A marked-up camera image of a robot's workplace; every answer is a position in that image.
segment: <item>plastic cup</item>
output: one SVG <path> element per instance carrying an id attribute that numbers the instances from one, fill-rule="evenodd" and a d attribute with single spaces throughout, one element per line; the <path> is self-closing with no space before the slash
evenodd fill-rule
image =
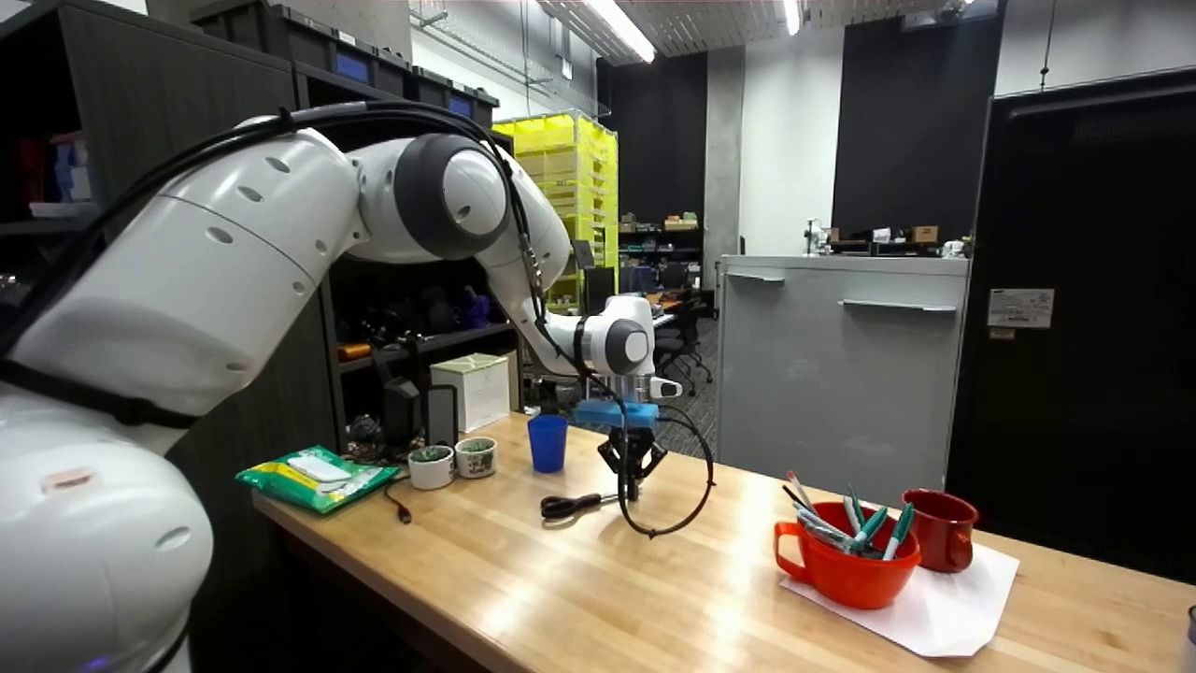
<path id="1" fill-rule="evenodd" d="M 564 437 L 568 437 L 564 417 L 535 417 L 527 424 L 527 437 L 530 437 L 535 472 L 564 472 Z"/>

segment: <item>yellow shelf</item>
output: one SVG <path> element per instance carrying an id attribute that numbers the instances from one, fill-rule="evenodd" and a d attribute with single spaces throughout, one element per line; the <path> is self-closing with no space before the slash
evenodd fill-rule
<path id="1" fill-rule="evenodd" d="M 591 244 L 598 265 L 619 265 L 619 139 L 588 118 L 500 120 L 523 171 L 547 190 L 571 239 Z M 553 297 L 579 301 L 579 281 L 562 281 Z"/>

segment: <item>storage bin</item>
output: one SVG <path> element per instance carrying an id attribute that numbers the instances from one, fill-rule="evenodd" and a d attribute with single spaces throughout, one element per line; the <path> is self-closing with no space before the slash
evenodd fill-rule
<path id="1" fill-rule="evenodd" d="M 435 363 L 435 384 L 455 389 L 455 432 L 471 434 L 513 412 L 513 367 L 510 354 L 461 354 Z"/>

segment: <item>gray counter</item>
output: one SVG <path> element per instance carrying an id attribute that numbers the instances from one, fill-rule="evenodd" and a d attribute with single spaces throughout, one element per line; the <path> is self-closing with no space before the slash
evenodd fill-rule
<path id="1" fill-rule="evenodd" d="M 716 455 L 900 500 L 942 488 L 969 262 L 724 259 Z"/>

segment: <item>wooden table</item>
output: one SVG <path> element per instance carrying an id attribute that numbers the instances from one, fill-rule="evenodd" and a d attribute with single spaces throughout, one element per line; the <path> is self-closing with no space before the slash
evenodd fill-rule
<path id="1" fill-rule="evenodd" d="M 498 477 L 435 493 L 400 488 L 330 520 L 257 498 L 287 535 L 389 598 L 487 671 L 1190 671 L 1196 588 L 981 535 L 1022 556 L 997 639 L 971 661 L 924 661 L 781 588 L 770 524 L 776 478 L 716 468 L 705 514 L 668 539 L 634 535 L 617 504 L 547 533 L 547 493 L 614 490 L 593 444 L 568 432 L 564 477 L 535 477 L 523 421 L 482 432 Z M 634 514 L 673 524 L 704 463 L 668 455 Z"/>

